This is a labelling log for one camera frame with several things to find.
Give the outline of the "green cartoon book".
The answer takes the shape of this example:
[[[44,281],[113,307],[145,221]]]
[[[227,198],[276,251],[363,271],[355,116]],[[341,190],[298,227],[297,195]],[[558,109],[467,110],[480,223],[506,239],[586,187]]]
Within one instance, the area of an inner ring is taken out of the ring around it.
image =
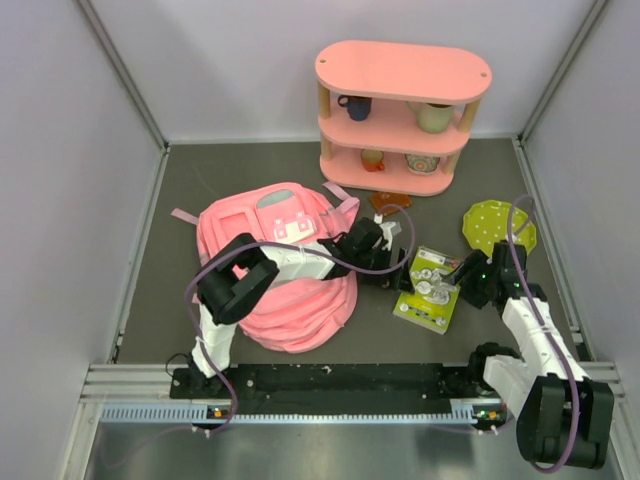
[[[393,315],[444,335],[450,326],[460,288],[444,281],[461,261],[420,246],[409,269],[413,292],[403,292]]]

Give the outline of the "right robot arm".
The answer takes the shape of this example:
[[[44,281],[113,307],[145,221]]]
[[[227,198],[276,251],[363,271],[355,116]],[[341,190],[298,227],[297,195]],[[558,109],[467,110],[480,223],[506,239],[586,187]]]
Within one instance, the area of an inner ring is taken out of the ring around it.
[[[467,384],[481,396],[496,392],[506,403],[516,421],[519,452],[536,469],[600,469],[615,396],[572,357],[544,291],[526,280],[526,260],[524,246],[502,240],[491,254],[473,250],[445,277],[470,305],[492,304],[518,344],[478,346],[469,358]]]

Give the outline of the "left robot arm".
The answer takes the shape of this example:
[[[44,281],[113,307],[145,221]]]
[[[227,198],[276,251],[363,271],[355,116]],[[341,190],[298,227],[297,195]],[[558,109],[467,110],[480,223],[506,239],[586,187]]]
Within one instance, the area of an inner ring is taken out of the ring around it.
[[[410,292],[415,237],[410,237],[407,248],[398,250],[398,260],[392,263],[394,239],[400,232],[397,222],[361,218],[347,232],[306,244],[258,240],[249,232],[234,237],[201,267],[185,291],[187,299],[195,294],[204,308],[193,322],[196,344],[189,369],[194,387],[212,397],[230,385],[228,364],[214,358],[215,353],[227,354],[230,349],[220,348],[213,336],[235,328],[277,283],[329,281],[357,272],[382,278],[387,288]]]

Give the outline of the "pink student backpack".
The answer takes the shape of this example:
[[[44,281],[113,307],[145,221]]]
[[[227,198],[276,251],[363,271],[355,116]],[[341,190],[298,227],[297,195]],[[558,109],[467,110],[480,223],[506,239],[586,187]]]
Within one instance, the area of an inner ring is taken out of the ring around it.
[[[284,182],[217,200],[198,216],[178,208],[171,215],[196,226],[199,260],[204,264],[245,232],[258,241],[285,244],[307,244],[347,232],[360,201],[332,182],[324,187],[341,201],[338,206],[319,192]],[[270,350],[310,351],[346,324],[357,292],[353,271],[333,280],[307,278],[276,285],[239,327]]]

